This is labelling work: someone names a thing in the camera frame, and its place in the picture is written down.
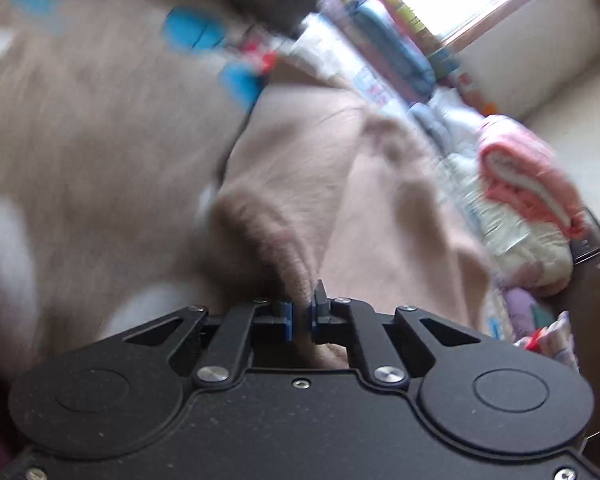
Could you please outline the rolled pink white quilt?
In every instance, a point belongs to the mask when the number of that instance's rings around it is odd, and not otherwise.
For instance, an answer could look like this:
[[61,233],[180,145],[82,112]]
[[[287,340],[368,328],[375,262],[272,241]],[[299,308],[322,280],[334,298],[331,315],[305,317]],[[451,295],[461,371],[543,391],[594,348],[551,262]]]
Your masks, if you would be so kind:
[[488,116],[479,129],[478,159],[487,198],[529,221],[554,224],[570,240],[585,237],[578,188],[553,149],[527,127],[504,115]]

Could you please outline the folded blue blanket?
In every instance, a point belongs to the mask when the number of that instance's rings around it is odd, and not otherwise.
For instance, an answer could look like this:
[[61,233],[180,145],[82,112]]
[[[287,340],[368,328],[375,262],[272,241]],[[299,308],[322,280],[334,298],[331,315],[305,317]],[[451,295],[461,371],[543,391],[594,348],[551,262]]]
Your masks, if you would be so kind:
[[411,38],[396,27],[385,6],[379,0],[354,0],[349,15],[391,68],[391,73],[415,93],[416,99],[428,102],[437,84],[434,69]]

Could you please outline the beige knit sweater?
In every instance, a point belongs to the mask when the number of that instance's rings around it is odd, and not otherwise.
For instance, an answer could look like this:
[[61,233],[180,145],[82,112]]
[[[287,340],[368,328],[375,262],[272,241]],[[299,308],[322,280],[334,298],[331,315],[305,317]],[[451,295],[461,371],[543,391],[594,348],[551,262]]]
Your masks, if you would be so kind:
[[283,58],[251,110],[222,52],[166,39],[216,0],[0,0],[0,375],[203,304],[318,282],[486,329],[491,268],[411,119]]

